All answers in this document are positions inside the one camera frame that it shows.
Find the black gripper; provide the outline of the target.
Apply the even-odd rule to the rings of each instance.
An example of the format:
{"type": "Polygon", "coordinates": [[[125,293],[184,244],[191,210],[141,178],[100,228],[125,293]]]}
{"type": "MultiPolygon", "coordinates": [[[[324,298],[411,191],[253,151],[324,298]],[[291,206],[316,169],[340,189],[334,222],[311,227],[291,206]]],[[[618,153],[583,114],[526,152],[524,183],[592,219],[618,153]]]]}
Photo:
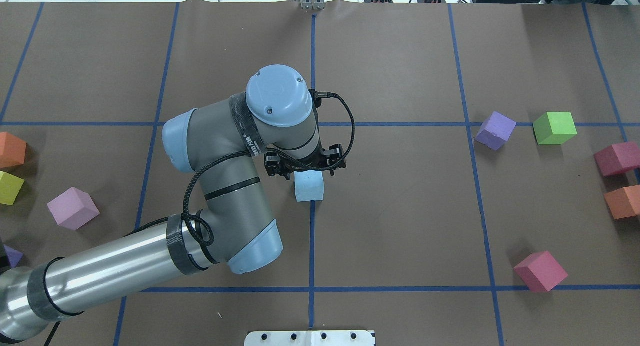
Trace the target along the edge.
{"type": "Polygon", "coordinates": [[[267,151],[263,164],[270,177],[280,175],[290,180],[293,173],[306,171],[329,171],[333,176],[336,169],[346,168],[346,152],[341,144],[334,144],[328,149],[319,144],[311,155],[302,159],[294,159],[277,148],[268,148],[267,151]]]}

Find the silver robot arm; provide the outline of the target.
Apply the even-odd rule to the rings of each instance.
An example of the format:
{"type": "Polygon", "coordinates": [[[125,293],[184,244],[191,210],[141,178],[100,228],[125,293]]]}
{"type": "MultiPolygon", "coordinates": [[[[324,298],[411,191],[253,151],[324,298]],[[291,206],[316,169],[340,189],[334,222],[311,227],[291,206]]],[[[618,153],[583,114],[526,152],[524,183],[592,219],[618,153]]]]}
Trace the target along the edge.
{"type": "Polygon", "coordinates": [[[276,260],[281,235],[253,159],[263,155],[268,175],[286,179],[345,168],[351,148],[321,143],[317,109],[327,98],[344,101],[276,64],[252,75],[244,92],[169,119],[165,152],[176,169],[192,173],[182,210],[33,269],[11,268],[2,252],[1,344],[215,264],[240,275],[276,260]]]}

